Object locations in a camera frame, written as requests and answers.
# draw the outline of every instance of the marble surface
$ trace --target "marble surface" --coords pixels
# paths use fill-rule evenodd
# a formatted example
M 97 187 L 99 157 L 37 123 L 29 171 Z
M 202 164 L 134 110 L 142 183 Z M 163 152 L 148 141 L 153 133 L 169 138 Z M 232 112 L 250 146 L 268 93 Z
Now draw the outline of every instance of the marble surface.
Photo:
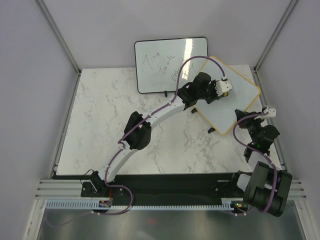
M 248 65 L 231 66 L 253 81 Z M 132 112 L 144 113 L 166 100 L 163 93 L 140 94 L 136 69 L 84 69 L 77 89 L 62 148 L 57 175 L 83 175 L 98 170 L 111 159 Z M 261 111 L 257 99 L 248 111 Z M 178 113 L 152 130 L 151 142 L 135 153 L 119 174 L 185 174 L 252 171 L 243 157 L 244 147 L 217 132 L 191 109 Z M 251 141 L 248 131 L 237 129 L 238 138 Z M 270 157 L 280 166 L 274 145 Z

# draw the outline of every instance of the purple cable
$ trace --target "purple cable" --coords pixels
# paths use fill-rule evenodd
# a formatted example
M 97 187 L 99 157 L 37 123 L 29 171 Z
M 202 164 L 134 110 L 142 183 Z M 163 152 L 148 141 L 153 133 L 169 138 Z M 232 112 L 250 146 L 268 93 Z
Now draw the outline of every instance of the purple cable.
M 264 210 L 262 210 L 261 212 L 262 213 L 266 213 L 271 204 L 272 204 L 272 201 L 274 199 L 274 196 L 275 196 L 275 191 L 276 191 L 276 185 L 277 185 L 277 178 L 278 178 L 278 172 L 277 172 L 277 167 L 272 163 L 271 159 L 266 155 L 266 154 L 263 154 L 261 151 L 257 150 L 257 149 L 254 149 L 253 147 L 251 146 L 248 146 L 246 144 L 244 144 L 243 142 L 241 142 L 237 136 L 236 136 L 236 127 L 241 123 L 243 122 L 244 120 L 246 119 L 250 119 L 250 118 L 255 118 L 255 117 L 259 117 L 259 116 L 265 116 L 267 115 L 268 113 L 257 113 L 257 114 L 253 114 L 253 115 L 249 115 L 249 116 L 245 116 L 243 118 L 241 118 L 239 121 L 236 122 L 236 124 L 234 125 L 233 129 L 232 129 L 232 134 L 233 134 L 233 137 L 234 139 L 239 143 L 241 144 L 242 146 L 262 155 L 270 164 L 271 166 L 273 167 L 273 182 L 272 182 L 272 189 L 271 189 L 271 193 L 270 193 L 270 198 L 269 198 L 269 201 L 267 203 L 267 205 L 265 206 Z
M 179 69 L 179 73 L 178 73 L 178 77 L 177 77 L 177 81 L 176 81 L 176 90 L 175 90 L 175 94 L 174 94 L 174 97 L 172 99 L 172 103 L 174 102 L 174 100 L 177 98 L 178 96 L 178 89 L 179 89 L 179 79 L 180 79 L 180 74 L 182 72 L 182 69 L 184 68 L 184 66 L 186 65 L 187 62 L 189 62 L 190 60 L 192 59 L 207 59 L 207 60 L 210 60 L 211 62 L 214 62 L 218 67 L 219 69 L 221 70 L 222 72 L 222 75 L 225 77 L 226 74 L 225 74 L 225 71 L 223 70 L 223 68 L 221 67 L 221 65 L 214 59 L 208 57 L 208 56 L 192 56 L 190 58 L 188 58 L 180 67 Z
M 91 211 L 86 211 L 86 212 L 81 213 L 81 214 L 79 214 L 78 216 L 76 216 L 76 217 L 74 217 L 74 218 L 72 218 L 72 219 L 70 219 L 70 220 L 68 220 L 68 221 L 66 221 L 66 222 L 64 222 L 64 223 L 57 224 L 57 225 L 51 224 L 51 223 L 48 221 L 48 214 L 46 214 L 46 215 L 45 215 L 45 223 L 46 223 L 49 227 L 51 227 L 51 228 L 58 229 L 58 228 L 61 228 L 61 227 L 65 226 L 65 225 L 73 222 L 74 220 L 77 220 L 77 219 L 79 219 L 79 218 L 81 218 L 81 217 L 83 217 L 83 216 L 89 215 L 89 214 L 91 214 L 91 213 L 92 213 Z

